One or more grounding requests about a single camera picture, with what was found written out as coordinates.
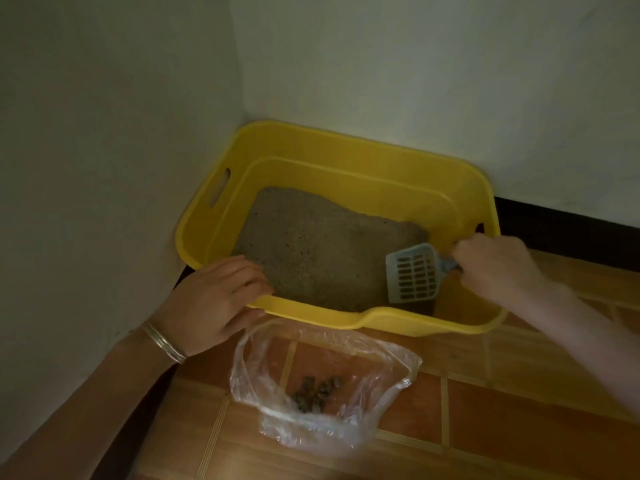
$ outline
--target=yellow plastic tray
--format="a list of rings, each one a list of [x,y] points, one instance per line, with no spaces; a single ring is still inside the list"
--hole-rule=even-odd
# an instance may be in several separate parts
[[[176,244],[185,263],[197,269],[229,256],[256,195],[265,187],[295,188],[355,212],[412,221],[428,231],[430,243],[444,254],[480,223],[488,235],[500,234],[491,186],[464,161],[261,121],[238,130],[180,220]],[[414,337],[483,333],[506,315],[462,288],[453,276],[442,283],[433,317],[390,307],[338,312],[274,296],[253,305],[331,328],[369,327]]]

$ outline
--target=scoop handle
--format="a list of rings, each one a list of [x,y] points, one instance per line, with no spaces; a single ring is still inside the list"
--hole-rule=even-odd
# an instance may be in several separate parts
[[[454,269],[462,270],[462,268],[458,264],[458,261],[456,261],[455,259],[443,258],[440,260],[440,270],[443,273],[447,274],[448,272],[453,271]]]

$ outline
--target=litter scoop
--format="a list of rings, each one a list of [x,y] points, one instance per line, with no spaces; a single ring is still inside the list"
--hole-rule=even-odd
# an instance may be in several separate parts
[[[435,298],[448,272],[460,266],[441,258],[427,243],[387,255],[389,303],[409,303]]]

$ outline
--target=person's right arm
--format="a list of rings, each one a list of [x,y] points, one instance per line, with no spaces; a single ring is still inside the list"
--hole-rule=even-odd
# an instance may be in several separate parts
[[[453,256],[462,284],[563,346],[640,421],[640,337],[546,279],[515,237],[475,234]]]

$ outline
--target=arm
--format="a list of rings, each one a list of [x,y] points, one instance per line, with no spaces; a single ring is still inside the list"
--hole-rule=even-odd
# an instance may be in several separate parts
[[[640,337],[550,282],[514,237],[475,234],[453,256],[462,284],[512,311],[563,346],[640,420]]]
[[[229,258],[186,278],[150,322],[190,356],[262,316],[263,310],[245,306],[272,292],[259,266]],[[133,331],[0,467],[0,479],[88,479],[133,409],[172,364],[142,329]]]

